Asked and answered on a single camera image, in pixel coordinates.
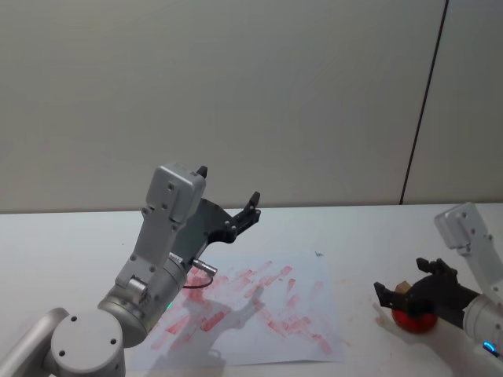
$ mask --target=white wall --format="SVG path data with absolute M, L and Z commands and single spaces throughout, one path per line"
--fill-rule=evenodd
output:
M 503 200 L 503 2 L 451 0 L 406 203 Z
M 441 0 L 3 0 L 0 211 L 397 203 Z

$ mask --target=blue light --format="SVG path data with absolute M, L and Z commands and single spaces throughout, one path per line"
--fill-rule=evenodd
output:
M 484 342 L 483 347 L 490 352 L 497 352 L 496 347 L 491 342 Z

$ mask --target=red object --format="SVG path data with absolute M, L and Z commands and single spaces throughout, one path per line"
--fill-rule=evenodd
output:
M 435 314 L 423 314 L 421 317 L 412 318 L 401 310 L 392 310 L 391 315 L 396 324 L 405 331 L 413 334 L 424 334 L 430 331 L 437 323 L 438 317 Z

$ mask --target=paper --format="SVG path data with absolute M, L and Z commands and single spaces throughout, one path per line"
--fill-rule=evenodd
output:
M 324 257 L 206 253 L 214 283 L 184 289 L 134 349 L 131 369 L 341 361 Z M 207 281 L 193 269 L 188 285 Z

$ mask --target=white table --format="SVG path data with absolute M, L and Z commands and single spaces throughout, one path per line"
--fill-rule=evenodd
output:
M 232 245 L 207 253 L 322 252 L 332 271 L 333 290 L 345 339 L 345 361 L 268 364 L 186 371 L 184 376 L 448 376 L 473 375 L 479 357 L 462 331 L 441 323 L 429 335 L 388 331 L 376 319 L 373 283 L 388 287 L 423 273 L 415 259 L 443 258 L 459 281 L 479 291 L 465 261 L 445 248 L 433 217 L 452 206 L 319 207 L 265 209 L 260 223 Z M 503 204 L 479 205 L 496 246 L 503 250 Z M 139 212 L 0 215 L 0 355 L 20 329 L 48 309 L 94 308 L 112 286 L 133 250 Z M 479 375 L 494 375 L 484 363 Z M 132 376 L 166 372 L 128 372 Z

